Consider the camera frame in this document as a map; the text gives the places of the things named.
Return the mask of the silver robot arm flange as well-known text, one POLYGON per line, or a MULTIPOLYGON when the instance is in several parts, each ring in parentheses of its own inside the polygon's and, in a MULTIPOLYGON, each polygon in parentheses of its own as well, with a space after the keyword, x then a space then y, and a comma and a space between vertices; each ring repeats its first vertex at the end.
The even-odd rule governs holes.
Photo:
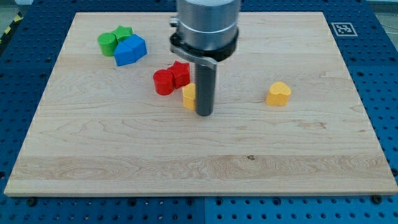
POLYGON ((194 49, 220 49, 238 33, 240 8, 240 0, 177 0, 176 33, 194 49))

